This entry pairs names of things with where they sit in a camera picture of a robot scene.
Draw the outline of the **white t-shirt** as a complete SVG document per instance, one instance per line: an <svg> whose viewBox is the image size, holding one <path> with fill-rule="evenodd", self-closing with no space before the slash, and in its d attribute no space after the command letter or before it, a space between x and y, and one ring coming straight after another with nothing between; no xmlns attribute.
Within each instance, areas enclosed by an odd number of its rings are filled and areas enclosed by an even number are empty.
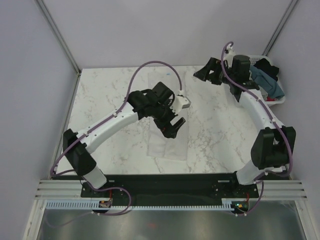
<svg viewBox="0 0 320 240"><path fill-rule="evenodd" d="M158 82L164 83L175 94L178 94L180 88L185 89L185 72L180 71L178 77L173 72L151 72L148 74L148 87L152 89ZM171 123L175 124L180 118L185 119L185 123L178 130L176 138L166 138L157 128L153 119L150 119L148 134L148 152L151 157L164 158L175 161L186 161L188 156L188 138L189 138L189 118L188 110L182 109L178 117L174 118Z"/></svg>

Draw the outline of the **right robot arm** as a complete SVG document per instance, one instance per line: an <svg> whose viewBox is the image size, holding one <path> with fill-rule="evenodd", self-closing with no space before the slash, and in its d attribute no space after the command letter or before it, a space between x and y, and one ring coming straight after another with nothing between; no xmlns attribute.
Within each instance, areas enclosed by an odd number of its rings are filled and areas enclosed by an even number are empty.
<svg viewBox="0 0 320 240"><path fill-rule="evenodd" d="M262 176L274 174L287 177L293 168L293 150L296 131L286 127L265 103L260 86L255 82L250 58L235 55L229 63L225 58L210 58L208 63L194 73L201 81L214 85L226 84L235 100L247 110L258 134L250 151L251 160L235 172L236 180L229 184L235 197L247 191L247 185L256 183Z"/></svg>

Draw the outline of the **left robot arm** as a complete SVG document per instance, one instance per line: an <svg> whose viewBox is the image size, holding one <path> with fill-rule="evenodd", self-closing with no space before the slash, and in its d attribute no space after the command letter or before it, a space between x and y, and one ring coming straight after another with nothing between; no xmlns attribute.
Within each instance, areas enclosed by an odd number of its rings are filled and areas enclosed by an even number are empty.
<svg viewBox="0 0 320 240"><path fill-rule="evenodd" d="M104 197L109 193L110 185L92 153L114 134L143 118L153 118L162 135L174 139L186 120L181 117L175 124L171 122L181 110L190 105L191 101L183 90L174 94L162 82L158 82L152 89L133 91L123 105L106 119L77 132L66 130L63 133L63 156L75 173L92 186L92 191Z"/></svg>

